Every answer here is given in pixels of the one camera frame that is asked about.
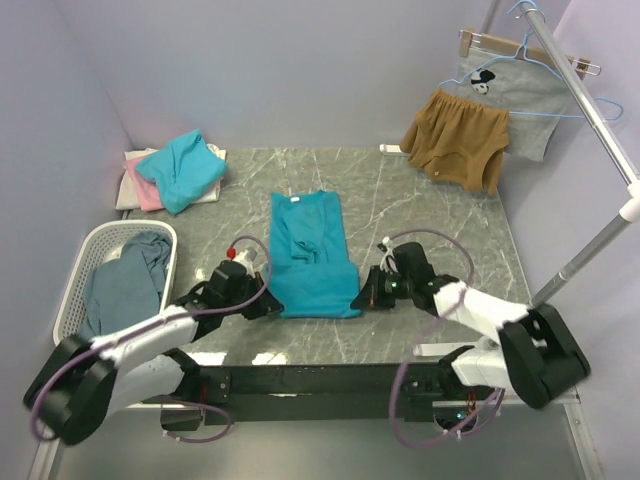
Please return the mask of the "teal t shirt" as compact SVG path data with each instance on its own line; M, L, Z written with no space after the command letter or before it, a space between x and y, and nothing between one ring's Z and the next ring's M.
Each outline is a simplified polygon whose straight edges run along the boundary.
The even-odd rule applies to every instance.
M349 258L340 198L316 191L271 195L270 293L284 318L354 318L359 268Z

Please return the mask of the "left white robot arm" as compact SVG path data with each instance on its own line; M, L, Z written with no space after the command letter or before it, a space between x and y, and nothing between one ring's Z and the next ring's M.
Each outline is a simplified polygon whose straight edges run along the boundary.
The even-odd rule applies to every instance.
M217 414L229 431L232 416L208 397L225 380L206 376L182 347L217 330L228 315L254 320L281 312L269 290L272 277L271 265L256 272L248 260L224 260L209 280L146 320L90 340L66 337L23 397L31 434L74 446L111 414L156 397Z

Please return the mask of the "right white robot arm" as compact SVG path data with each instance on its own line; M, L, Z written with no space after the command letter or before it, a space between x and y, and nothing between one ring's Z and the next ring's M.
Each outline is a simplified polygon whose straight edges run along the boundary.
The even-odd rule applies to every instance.
M511 390L529 407L542 409L591 374L585 354L553 306L502 300L454 276L439 275L417 242L387 249L351 306L390 310L399 300L480 334L475 344L438 362L439 387L449 398L460 399L482 386Z

